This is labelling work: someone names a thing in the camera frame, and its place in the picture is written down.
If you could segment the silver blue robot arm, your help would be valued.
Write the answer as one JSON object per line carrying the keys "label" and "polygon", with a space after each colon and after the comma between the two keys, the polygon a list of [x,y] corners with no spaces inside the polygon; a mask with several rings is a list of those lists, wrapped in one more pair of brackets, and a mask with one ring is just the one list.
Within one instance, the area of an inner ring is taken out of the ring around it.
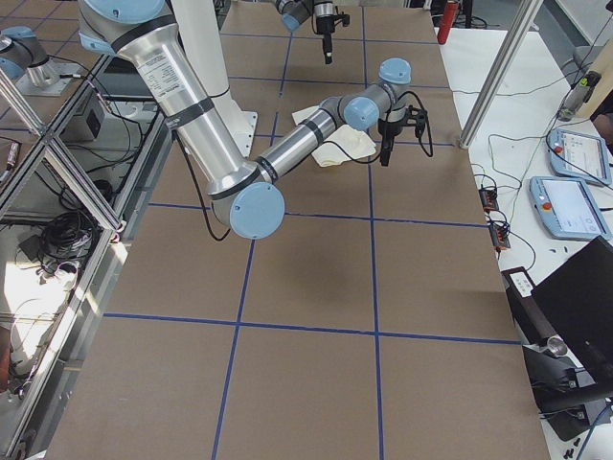
{"label": "silver blue robot arm", "polygon": [[274,7],[290,32],[297,31],[306,21],[311,21],[313,32],[322,39],[325,64],[333,62],[332,35],[338,25],[346,27],[349,17],[338,10],[332,1],[321,0],[276,0]]}
{"label": "silver blue robot arm", "polygon": [[281,141],[255,160],[240,150],[228,121],[240,115],[228,88],[215,9],[210,1],[81,1],[84,48],[131,62],[162,109],[181,149],[208,180],[217,220],[245,239],[281,225],[285,204],[277,180],[320,148],[339,127],[364,131],[405,108],[411,66],[400,57],[379,67],[360,93],[323,100]]}

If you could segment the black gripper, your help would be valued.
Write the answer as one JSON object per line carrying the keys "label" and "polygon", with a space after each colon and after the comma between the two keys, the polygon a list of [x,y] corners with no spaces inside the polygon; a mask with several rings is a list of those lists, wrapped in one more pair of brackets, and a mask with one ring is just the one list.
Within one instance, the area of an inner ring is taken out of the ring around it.
{"label": "black gripper", "polygon": [[381,118],[377,121],[377,131],[381,136],[381,146],[379,151],[379,163],[382,167],[387,167],[393,151],[393,138],[400,135],[403,131],[403,118],[389,120]]}
{"label": "black gripper", "polygon": [[314,32],[322,36],[322,52],[325,64],[332,63],[333,48],[331,35],[335,32],[335,15],[316,15]]}

